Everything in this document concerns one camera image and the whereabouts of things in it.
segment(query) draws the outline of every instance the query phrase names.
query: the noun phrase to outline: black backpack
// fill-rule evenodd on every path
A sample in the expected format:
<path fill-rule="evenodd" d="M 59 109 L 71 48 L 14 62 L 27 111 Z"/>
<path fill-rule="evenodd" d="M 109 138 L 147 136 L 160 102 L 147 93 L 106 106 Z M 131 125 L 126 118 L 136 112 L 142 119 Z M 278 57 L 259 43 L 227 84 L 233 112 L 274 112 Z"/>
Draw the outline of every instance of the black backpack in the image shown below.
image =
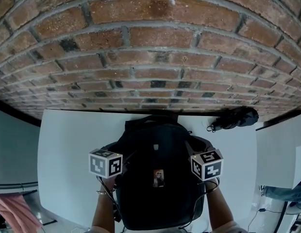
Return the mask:
<path fill-rule="evenodd" d="M 211 143 L 190 133 L 170 116 L 127 121 L 122 137 L 106 146 L 123 154 L 124 172 L 116 179 L 117 202 L 129 230 L 157 230 L 191 221 L 204 183 L 191 172 L 189 156 L 212 150 Z M 154 186 L 154 170 L 164 171 L 164 186 Z M 200 217 L 203 197 L 193 220 Z"/>

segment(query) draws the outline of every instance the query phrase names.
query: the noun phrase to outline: bracelet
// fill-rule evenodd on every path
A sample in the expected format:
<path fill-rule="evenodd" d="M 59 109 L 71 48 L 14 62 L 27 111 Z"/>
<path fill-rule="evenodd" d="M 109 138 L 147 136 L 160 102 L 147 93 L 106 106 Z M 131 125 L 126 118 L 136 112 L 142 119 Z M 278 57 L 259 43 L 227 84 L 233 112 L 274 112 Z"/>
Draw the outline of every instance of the bracelet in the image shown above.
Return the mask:
<path fill-rule="evenodd" d="M 100 192 L 100 191 L 97 191 L 97 194 L 107 194 L 107 192 Z"/>

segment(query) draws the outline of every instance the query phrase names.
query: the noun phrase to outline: white table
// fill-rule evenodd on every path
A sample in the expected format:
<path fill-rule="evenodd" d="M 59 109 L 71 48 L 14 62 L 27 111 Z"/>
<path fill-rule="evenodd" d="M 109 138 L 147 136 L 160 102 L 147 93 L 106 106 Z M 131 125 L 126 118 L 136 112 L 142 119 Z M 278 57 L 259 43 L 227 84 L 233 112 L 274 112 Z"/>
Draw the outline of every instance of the white table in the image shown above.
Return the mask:
<path fill-rule="evenodd" d="M 126 120 L 145 116 L 45 110 L 38 146 L 38 184 L 43 207 L 74 223 L 90 226 L 99 184 L 88 172 L 88 153 L 117 141 L 124 132 Z M 239 220 L 248 216 L 254 194 L 255 127 L 207 132 L 212 120 L 209 116 L 179 116 L 178 122 L 221 150 L 224 173 L 220 188 L 235 219 Z M 208 220 L 206 200 L 201 218 Z"/>
<path fill-rule="evenodd" d="M 294 188 L 301 181 L 301 115 L 257 131 L 257 183 Z"/>

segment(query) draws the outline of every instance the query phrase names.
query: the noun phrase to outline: wrist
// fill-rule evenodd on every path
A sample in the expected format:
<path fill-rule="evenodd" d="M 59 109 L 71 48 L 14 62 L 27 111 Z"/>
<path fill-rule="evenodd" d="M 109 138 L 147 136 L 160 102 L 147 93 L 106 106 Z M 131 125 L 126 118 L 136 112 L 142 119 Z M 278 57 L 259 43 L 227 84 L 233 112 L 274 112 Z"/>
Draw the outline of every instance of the wrist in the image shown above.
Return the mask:
<path fill-rule="evenodd" d="M 216 179 L 209 180 L 209 181 L 206 181 L 206 182 L 205 182 L 205 188 L 206 188 L 206 191 L 212 190 L 212 189 L 214 189 L 215 187 L 217 187 L 217 180 L 216 180 Z"/>
<path fill-rule="evenodd" d="M 109 191 L 112 191 L 115 185 L 115 179 L 103 179 L 103 183 Z M 103 185 L 101 186 L 101 191 L 105 191 Z"/>

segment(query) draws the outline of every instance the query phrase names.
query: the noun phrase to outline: brick wall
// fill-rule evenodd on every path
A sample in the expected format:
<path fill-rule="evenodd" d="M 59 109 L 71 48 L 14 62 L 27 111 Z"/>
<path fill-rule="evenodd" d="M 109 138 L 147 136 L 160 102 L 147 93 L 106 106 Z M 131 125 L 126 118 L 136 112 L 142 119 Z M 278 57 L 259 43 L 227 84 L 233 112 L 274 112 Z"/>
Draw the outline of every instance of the brick wall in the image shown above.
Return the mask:
<path fill-rule="evenodd" d="M 301 0 L 0 0 L 0 100 L 271 119 L 301 106 Z"/>

